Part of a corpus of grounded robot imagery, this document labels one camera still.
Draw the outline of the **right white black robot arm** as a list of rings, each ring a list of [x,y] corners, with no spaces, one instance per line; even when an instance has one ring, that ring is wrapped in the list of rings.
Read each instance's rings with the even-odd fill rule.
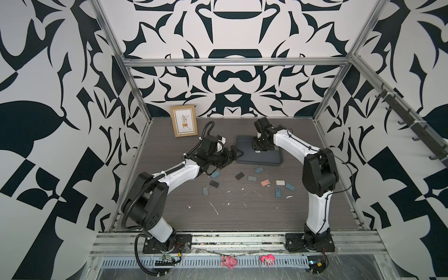
[[[309,193],[309,212],[304,227],[304,244],[317,248],[330,237],[329,207],[339,181],[334,154],[329,149],[312,146],[295,136],[291,129],[273,126],[263,117],[254,122],[257,136],[253,149],[271,151],[279,147],[303,165],[302,183]]]

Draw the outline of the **dark grey storage box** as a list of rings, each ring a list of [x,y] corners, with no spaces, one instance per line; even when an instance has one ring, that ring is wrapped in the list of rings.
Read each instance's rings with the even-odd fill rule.
[[[237,136],[236,148],[243,152],[243,155],[236,160],[238,164],[280,166],[284,162],[282,150],[280,148],[268,151],[257,151],[252,148],[252,140],[252,136]]]

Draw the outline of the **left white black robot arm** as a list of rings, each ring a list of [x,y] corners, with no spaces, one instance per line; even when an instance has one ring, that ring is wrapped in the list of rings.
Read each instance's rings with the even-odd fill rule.
[[[226,138],[205,135],[198,144],[184,154],[181,163],[150,175],[137,176],[121,206],[121,228],[139,230],[146,237],[169,243],[176,231],[163,218],[168,195],[185,182],[196,179],[213,166],[221,170],[244,155],[236,146],[225,147]]]

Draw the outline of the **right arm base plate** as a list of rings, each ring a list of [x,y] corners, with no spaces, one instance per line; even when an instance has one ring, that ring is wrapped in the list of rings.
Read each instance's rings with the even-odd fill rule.
[[[287,233],[285,235],[285,248],[290,253],[298,252],[335,252],[336,247],[329,233],[317,236],[308,233]]]

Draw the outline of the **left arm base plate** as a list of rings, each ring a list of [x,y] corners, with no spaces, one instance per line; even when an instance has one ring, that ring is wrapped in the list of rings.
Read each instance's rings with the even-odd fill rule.
[[[177,254],[191,252],[193,236],[191,234],[172,234],[167,241],[161,242],[155,238],[147,238],[143,254]]]

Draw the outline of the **teal eraser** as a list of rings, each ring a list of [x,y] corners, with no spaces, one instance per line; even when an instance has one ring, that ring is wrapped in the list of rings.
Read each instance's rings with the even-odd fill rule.
[[[256,174],[259,174],[259,173],[262,173],[264,171],[264,168],[260,166],[258,168],[255,168],[254,171],[255,171]]]

